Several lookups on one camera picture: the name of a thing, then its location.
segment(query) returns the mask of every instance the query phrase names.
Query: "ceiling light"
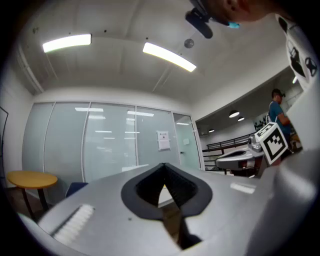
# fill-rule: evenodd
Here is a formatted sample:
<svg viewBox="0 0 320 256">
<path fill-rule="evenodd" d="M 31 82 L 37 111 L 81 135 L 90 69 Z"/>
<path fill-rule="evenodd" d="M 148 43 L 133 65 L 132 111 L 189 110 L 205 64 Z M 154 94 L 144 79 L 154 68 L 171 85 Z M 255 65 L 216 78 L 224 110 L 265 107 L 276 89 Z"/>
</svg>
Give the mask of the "ceiling light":
<svg viewBox="0 0 320 256">
<path fill-rule="evenodd" d="M 88 107 L 75 107 L 74 108 L 76 111 L 81 111 L 81 112 L 87 112 L 89 109 L 89 112 L 103 112 L 104 110 L 102 108 L 88 108 Z"/>
<path fill-rule="evenodd" d="M 232 110 L 229 114 L 230 118 L 235 118 L 236 116 L 238 116 L 240 114 L 240 112 L 236 111 L 236 110 Z"/>
<path fill-rule="evenodd" d="M 63 38 L 59 38 L 50 42 L 46 42 L 42 45 L 45 53 L 53 50 L 71 47 L 71 46 L 88 46 L 91 44 L 91 34 L 79 34 L 72 35 Z"/>
<path fill-rule="evenodd" d="M 155 114 L 143 113 L 143 112 L 135 112 L 135 111 L 128 111 L 128 115 L 137 115 L 137 116 L 153 117 Z"/>
<path fill-rule="evenodd" d="M 106 117 L 102 115 L 89 115 L 89 119 L 104 120 Z"/>
<path fill-rule="evenodd" d="M 172 62 L 190 72 L 196 69 L 195 65 L 193 65 L 191 62 L 187 61 L 186 59 L 182 58 L 181 56 L 149 42 L 145 43 L 143 52 L 146 54 L 157 56 L 166 61 Z"/>
</svg>

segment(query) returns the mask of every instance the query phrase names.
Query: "floor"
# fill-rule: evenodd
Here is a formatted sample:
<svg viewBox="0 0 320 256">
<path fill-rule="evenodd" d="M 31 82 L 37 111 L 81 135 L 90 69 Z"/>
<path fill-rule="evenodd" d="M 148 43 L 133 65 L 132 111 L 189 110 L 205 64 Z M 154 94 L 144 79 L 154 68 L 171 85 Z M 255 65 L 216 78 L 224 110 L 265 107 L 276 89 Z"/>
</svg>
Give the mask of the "floor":
<svg viewBox="0 0 320 256">
<path fill-rule="evenodd" d="M 20 188 L 17 188 L 17 187 L 7 188 L 5 190 L 5 193 L 13 209 L 16 212 L 31 218 Z M 38 221 L 44 215 L 44 210 L 42 208 L 40 200 L 28 193 L 26 195 L 27 195 L 29 204 L 31 206 L 32 212 L 35 216 L 35 220 Z"/>
</svg>

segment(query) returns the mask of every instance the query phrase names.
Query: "glass door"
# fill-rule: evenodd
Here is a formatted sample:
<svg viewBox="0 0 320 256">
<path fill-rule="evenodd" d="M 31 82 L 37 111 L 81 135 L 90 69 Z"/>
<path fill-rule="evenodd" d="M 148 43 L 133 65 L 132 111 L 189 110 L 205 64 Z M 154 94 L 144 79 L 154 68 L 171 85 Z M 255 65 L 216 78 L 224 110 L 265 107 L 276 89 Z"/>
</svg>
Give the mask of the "glass door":
<svg viewBox="0 0 320 256">
<path fill-rule="evenodd" d="M 181 165 L 200 169 L 200 159 L 194 127 L 190 116 L 173 114 Z"/>
</svg>

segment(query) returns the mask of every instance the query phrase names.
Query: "paper sign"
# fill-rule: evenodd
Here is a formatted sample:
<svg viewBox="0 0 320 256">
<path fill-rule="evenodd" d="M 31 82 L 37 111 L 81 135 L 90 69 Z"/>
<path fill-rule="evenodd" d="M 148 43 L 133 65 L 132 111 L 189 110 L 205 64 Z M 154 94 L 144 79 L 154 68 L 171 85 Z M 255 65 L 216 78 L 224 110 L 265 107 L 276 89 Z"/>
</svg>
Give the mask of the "paper sign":
<svg viewBox="0 0 320 256">
<path fill-rule="evenodd" d="M 159 150 L 170 149 L 170 139 L 168 131 L 157 131 Z"/>
</svg>

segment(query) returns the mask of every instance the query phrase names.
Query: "white wall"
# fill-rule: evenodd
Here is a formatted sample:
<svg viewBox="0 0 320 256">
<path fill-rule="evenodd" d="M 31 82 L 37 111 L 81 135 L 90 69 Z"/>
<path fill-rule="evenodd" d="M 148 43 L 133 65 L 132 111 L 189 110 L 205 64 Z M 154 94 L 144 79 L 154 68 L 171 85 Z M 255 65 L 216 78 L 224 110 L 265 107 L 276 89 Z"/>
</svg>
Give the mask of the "white wall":
<svg viewBox="0 0 320 256">
<path fill-rule="evenodd" d="M 190 89 L 195 120 L 232 103 L 288 67 L 283 31 L 277 22 L 265 26 L 261 34 L 255 32 L 255 41 L 249 43 L 243 38 L 232 54 L 217 58 L 200 84 Z"/>
<path fill-rule="evenodd" d="M 11 65 L 3 70 L 0 84 L 0 106 L 8 119 L 3 138 L 4 171 L 22 170 L 22 146 L 33 96 L 23 86 Z"/>
<path fill-rule="evenodd" d="M 217 130 L 212 132 L 208 137 L 206 137 L 207 138 L 206 145 L 232 140 L 232 139 L 245 136 L 251 133 L 255 133 L 255 132 L 256 132 L 255 126 L 252 120 L 245 119 L 223 130 Z"/>
<path fill-rule="evenodd" d="M 47 90 L 35 96 L 33 100 L 35 103 L 52 101 L 110 102 L 169 110 L 187 115 L 191 113 L 190 105 L 187 102 L 175 98 L 138 90 L 112 87 L 62 86 L 61 88 Z"/>
</svg>

